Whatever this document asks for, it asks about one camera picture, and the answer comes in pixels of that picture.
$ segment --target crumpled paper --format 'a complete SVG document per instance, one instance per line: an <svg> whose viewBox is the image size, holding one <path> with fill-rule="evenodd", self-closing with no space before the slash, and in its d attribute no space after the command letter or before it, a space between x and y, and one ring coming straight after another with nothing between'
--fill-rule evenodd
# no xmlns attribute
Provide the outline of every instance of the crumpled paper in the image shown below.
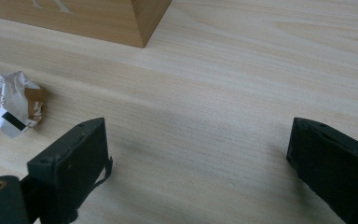
<svg viewBox="0 0 358 224"><path fill-rule="evenodd" d="M23 72L0 74L0 130L11 138L42 119L43 90Z"/></svg>

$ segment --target wooden box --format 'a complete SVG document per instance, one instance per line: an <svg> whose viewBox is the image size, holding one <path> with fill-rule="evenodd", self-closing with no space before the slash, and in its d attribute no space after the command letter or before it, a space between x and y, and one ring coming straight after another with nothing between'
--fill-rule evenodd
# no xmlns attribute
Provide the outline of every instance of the wooden box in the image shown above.
<svg viewBox="0 0 358 224"><path fill-rule="evenodd" d="M143 48L172 0L0 0L0 18Z"/></svg>

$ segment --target wooden table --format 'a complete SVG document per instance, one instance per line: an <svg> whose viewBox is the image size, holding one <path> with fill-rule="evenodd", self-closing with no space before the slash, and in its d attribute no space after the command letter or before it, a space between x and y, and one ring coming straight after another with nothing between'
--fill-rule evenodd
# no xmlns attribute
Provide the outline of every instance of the wooden table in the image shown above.
<svg viewBox="0 0 358 224"><path fill-rule="evenodd" d="M0 73L46 89L0 175L106 118L113 175L76 223L343 223L285 160L294 117L358 140L358 1L177 0L145 49L0 20Z"/></svg>

